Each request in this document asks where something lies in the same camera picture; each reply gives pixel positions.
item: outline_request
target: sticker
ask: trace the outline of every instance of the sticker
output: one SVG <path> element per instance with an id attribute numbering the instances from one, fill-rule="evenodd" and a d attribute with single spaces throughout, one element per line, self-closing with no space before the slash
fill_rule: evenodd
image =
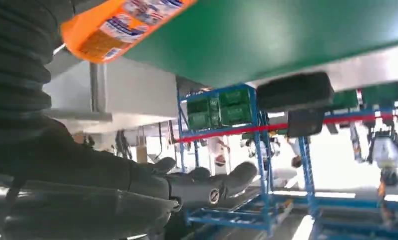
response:
<path id="1" fill-rule="evenodd" d="M 79 50 L 84 54 L 102 60 L 116 56 L 141 38 L 149 29 L 147 25 L 130 27 L 132 21 L 133 19 L 125 13 L 112 16 L 89 36 Z"/>
<path id="2" fill-rule="evenodd" d="M 183 6 L 182 0 L 127 0 L 123 9 L 134 18 L 154 26 Z"/>
<path id="3" fill-rule="evenodd" d="M 121 51 L 122 51 L 122 49 L 117 48 L 117 47 L 113 47 L 107 54 L 105 54 L 105 56 L 103 58 L 105 60 L 111 59 L 114 56 L 118 55 Z"/>
<path id="4" fill-rule="evenodd" d="M 116 38 L 124 43 L 133 43 L 138 40 L 148 30 L 145 25 L 137 26 L 134 28 L 129 27 L 130 16 L 119 14 L 113 16 L 100 27 L 100 30 L 109 36 Z"/>

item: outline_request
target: blue shelf frame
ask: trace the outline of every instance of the blue shelf frame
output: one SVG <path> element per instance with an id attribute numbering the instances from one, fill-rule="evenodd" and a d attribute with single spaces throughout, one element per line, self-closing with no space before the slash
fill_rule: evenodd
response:
<path id="1" fill-rule="evenodd" d="M 200 94 L 192 94 L 187 97 L 180 97 L 177 93 L 178 98 L 178 109 L 179 109 L 179 119 L 178 126 L 180 132 L 180 138 L 192 137 L 212 133 L 223 133 L 232 130 L 234 127 L 224 127 L 219 129 L 205 129 L 199 131 L 183 130 L 182 129 L 182 119 L 187 123 L 187 119 L 182 112 L 181 102 L 186 100 L 192 100 L 196 98 L 202 98 L 206 96 L 214 96 L 218 93 L 223 93 L 225 91 L 248 89 L 250 93 L 251 100 L 251 111 L 253 121 L 251 124 L 242 125 L 235 127 L 235 129 L 264 126 L 268 124 L 268 118 L 266 112 L 258 111 L 256 107 L 256 92 L 255 89 L 248 85 L 237 85 L 226 88 L 217 89 L 214 91 L 203 92 Z M 381 108 L 381 109 L 363 109 L 359 111 L 348 110 L 346 113 L 328 113 L 325 118 L 347 118 L 347 117 L 357 117 L 365 116 L 370 114 L 380 113 L 393 113 L 394 108 Z M 277 224 L 276 216 L 277 208 L 276 203 L 284 203 L 287 200 L 293 200 L 295 204 L 307 205 L 309 208 L 309 215 L 315 220 L 313 228 L 314 239 L 317 239 L 319 234 L 325 234 L 324 231 L 329 229 L 332 234 L 328 236 L 329 240 L 354 240 L 354 239 L 365 239 L 362 236 L 370 237 L 370 235 L 376 235 L 379 237 L 390 237 L 392 239 L 398 239 L 398 230 L 388 230 L 379 225 L 359 225 L 354 226 L 346 223 L 335 223 L 335 222 L 322 222 L 319 219 L 320 207 L 331 206 L 331 207 L 347 207 L 347 208 L 357 208 L 357 209 L 378 209 L 378 202 L 376 200 L 362 200 L 362 199 L 350 199 L 350 198 L 330 198 L 330 197 L 316 197 L 315 185 L 313 181 L 312 163 L 309 151 L 309 142 L 307 137 L 300 137 L 298 139 L 300 143 L 300 152 L 302 155 L 303 171 L 305 177 L 305 189 L 306 197 L 297 196 L 279 196 L 273 194 L 273 179 L 272 179 L 272 166 L 271 166 L 271 150 L 268 138 L 268 132 L 263 131 L 262 135 L 264 137 L 264 143 L 266 146 L 266 153 L 268 158 L 268 174 L 264 175 L 264 163 L 262 160 L 261 148 L 256 145 L 256 153 L 258 156 L 259 163 L 259 174 L 261 177 L 261 193 L 250 199 L 240 207 L 232 211 L 220 211 L 213 209 L 201 208 L 192 213 L 187 213 L 187 222 L 197 222 L 202 224 L 214 225 L 212 232 L 219 229 L 219 226 L 228 227 L 240 227 L 240 228 L 251 228 L 257 230 L 263 230 L 268 232 L 268 236 L 272 236 L 272 227 Z M 260 143 L 260 133 L 258 131 L 254 134 L 254 140 L 256 143 Z M 198 164 L 198 154 L 197 154 L 197 143 L 195 144 L 195 156 L 196 162 Z M 184 147 L 181 148 L 181 162 L 182 170 L 185 171 L 184 161 L 183 161 L 183 151 Z M 261 213 L 250 213 L 256 206 L 263 207 Z M 389 202 L 388 207 L 398 211 L 398 202 Z"/>
<path id="2" fill-rule="evenodd" d="M 249 91 L 250 97 L 250 109 L 252 114 L 252 122 L 250 124 L 245 124 L 237 127 L 223 127 L 219 129 L 205 129 L 205 130 L 189 130 L 183 129 L 184 120 L 188 126 L 188 121 L 185 117 L 185 114 L 181 108 L 181 102 L 193 100 L 202 97 L 214 96 L 219 93 L 235 91 L 235 90 L 243 90 L 247 89 Z M 211 134 L 211 133 L 224 133 L 226 131 L 232 129 L 242 129 L 248 127 L 257 127 L 259 125 L 266 125 L 268 123 L 268 118 L 266 112 L 258 111 L 256 104 L 256 90 L 253 87 L 250 87 L 246 84 L 230 86 L 225 88 L 216 89 L 213 91 L 201 92 L 198 94 L 191 94 L 187 97 L 181 97 L 179 91 L 177 89 L 177 101 L 178 101 L 178 131 L 180 138 L 198 136 L 203 134 Z M 266 145 L 266 154 L 267 154 L 267 163 L 268 163 L 268 175 L 265 175 L 265 167 L 262 159 L 262 153 L 260 148 L 260 132 L 256 131 L 254 134 L 254 141 L 256 143 L 256 155 L 258 159 L 258 169 L 260 175 L 260 183 L 261 183 L 261 193 L 250 199 L 241 207 L 231 210 L 231 211 L 223 211 L 223 210 L 214 210 L 214 209 L 206 209 L 201 208 L 194 212 L 187 212 L 186 220 L 187 223 L 196 222 L 203 224 L 211 224 L 217 226 L 230 226 L 230 227 L 238 227 L 238 228 L 250 228 L 250 229 L 258 229 L 268 232 L 268 236 L 272 235 L 272 224 L 276 224 L 276 216 L 277 212 L 270 212 L 272 210 L 276 210 L 273 204 L 272 194 L 268 194 L 268 192 L 272 192 L 273 189 L 273 181 L 271 179 L 271 150 L 269 149 L 269 139 L 268 132 L 263 131 L 262 135 L 264 137 L 264 143 Z M 182 171 L 185 173 L 185 165 L 184 165 L 184 145 L 180 144 L 180 153 L 181 153 L 181 165 Z M 198 167 L 198 152 L 197 152 L 197 142 L 195 142 L 195 157 L 196 157 L 196 166 Z M 247 209 L 253 209 L 254 207 L 259 206 L 261 212 L 250 213 L 244 212 Z"/>
<path id="3" fill-rule="evenodd" d="M 381 108 L 381 109 L 365 109 L 360 111 L 348 111 L 347 113 L 335 114 L 330 113 L 326 118 L 347 118 L 362 115 L 380 113 L 393 113 L 395 108 Z M 309 154 L 309 142 L 307 137 L 300 137 L 300 152 L 302 156 L 302 164 L 305 178 L 306 197 L 292 197 L 292 196 L 276 196 L 277 201 L 285 201 L 286 199 L 294 199 L 297 204 L 308 205 L 309 215 L 315 220 L 313 226 L 313 237 L 318 239 L 321 234 L 326 235 L 328 240 L 365 240 L 383 238 L 388 240 L 398 240 L 398 229 L 388 229 L 382 225 L 375 224 L 348 224 L 338 222 L 324 222 L 318 219 L 320 215 L 320 207 L 345 207 L 356 209 L 379 209 L 378 200 L 355 200 L 349 198 L 328 198 L 316 197 L 315 184 L 313 181 L 313 171 L 311 158 Z M 388 208 L 398 211 L 398 202 L 389 202 Z"/>

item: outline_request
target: green crate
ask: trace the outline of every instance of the green crate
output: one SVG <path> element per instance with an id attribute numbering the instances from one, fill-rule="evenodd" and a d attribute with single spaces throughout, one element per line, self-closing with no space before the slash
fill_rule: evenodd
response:
<path id="1" fill-rule="evenodd" d="M 209 113 L 196 112 L 188 115 L 188 126 L 191 130 L 209 129 L 211 128 L 211 121 Z"/>
<path id="2" fill-rule="evenodd" d="M 187 101 L 188 115 L 207 111 L 209 111 L 209 99 L 207 97 Z"/>
<path id="3" fill-rule="evenodd" d="M 288 131 L 287 128 L 278 129 L 278 130 L 277 130 L 277 134 L 278 134 L 278 135 L 287 135 L 287 131 Z"/>
<path id="4" fill-rule="evenodd" d="M 359 105 L 356 90 L 337 92 L 334 95 L 332 110 L 351 109 Z"/>
<path id="5" fill-rule="evenodd" d="M 242 140 L 249 140 L 249 139 L 254 139 L 255 133 L 254 132 L 246 132 L 241 134 L 241 139 Z"/>
<path id="6" fill-rule="evenodd" d="M 219 128 L 221 126 L 221 117 L 219 111 L 212 111 L 209 113 L 211 128 Z"/>
<path id="7" fill-rule="evenodd" d="M 398 101 L 398 84 L 394 82 L 363 88 L 362 100 L 368 107 L 373 105 L 392 107 L 395 101 Z"/>
<path id="8" fill-rule="evenodd" d="M 219 94 L 219 104 L 221 107 L 248 104 L 249 102 L 250 97 L 248 89 L 227 91 Z"/>
<path id="9" fill-rule="evenodd" d="M 217 96 L 209 98 L 209 110 L 211 112 L 219 112 L 219 98 Z"/>
<path id="10" fill-rule="evenodd" d="M 245 124 L 252 121 L 249 104 L 227 106 L 221 108 L 222 125 L 232 126 L 236 124 Z"/>

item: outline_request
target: worker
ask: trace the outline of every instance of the worker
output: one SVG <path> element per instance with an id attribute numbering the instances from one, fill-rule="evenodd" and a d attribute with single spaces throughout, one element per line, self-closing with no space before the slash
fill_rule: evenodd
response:
<path id="1" fill-rule="evenodd" d="M 300 168 L 302 166 L 302 155 L 300 154 L 299 140 L 297 138 L 290 139 L 289 137 L 286 137 L 286 141 L 290 145 L 291 150 L 294 153 L 294 156 L 291 159 L 291 166 L 296 169 Z"/>
<path id="2" fill-rule="evenodd" d="M 231 151 L 230 147 L 224 143 L 220 136 L 208 138 L 207 142 L 209 154 L 214 158 L 215 165 L 223 167 L 225 165 L 224 148 L 226 148 L 229 153 Z"/>
<path id="3" fill-rule="evenodd" d="M 59 26 L 105 0 L 0 0 L 0 239 L 122 239 L 159 232 L 181 208 L 213 206 L 252 181 L 251 163 L 218 179 L 158 174 L 77 144 L 42 114 L 43 66 Z"/>
<path id="4" fill-rule="evenodd" d="M 394 133 L 382 130 L 374 133 L 367 161 L 375 162 L 381 170 L 381 183 L 391 187 L 398 185 L 398 142 Z"/>

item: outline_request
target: white uniform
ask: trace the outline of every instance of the white uniform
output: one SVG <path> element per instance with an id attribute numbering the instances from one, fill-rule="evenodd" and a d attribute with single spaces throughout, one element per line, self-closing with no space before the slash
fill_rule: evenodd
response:
<path id="1" fill-rule="evenodd" d="M 209 154 L 212 158 L 216 158 L 219 155 L 224 154 L 224 149 L 221 144 L 219 144 L 219 141 L 222 141 L 222 137 L 220 136 L 215 136 L 208 138 L 208 151 Z"/>
<path id="2" fill-rule="evenodd" d="M 292 147 L 294 155 L 301 156 L 301 154 L 300 154 L 300 145 L 299 145 L 299 139 L 298 138 L 294 139 L 294 142 L 290 142 L 290 146 Z"/>
<path id="3" fill-rule="evenodd" d="M 374 141 L 372 159 L 379 168 L 397 168 L 398 149 L 389 137 L 379 137 Z"/>

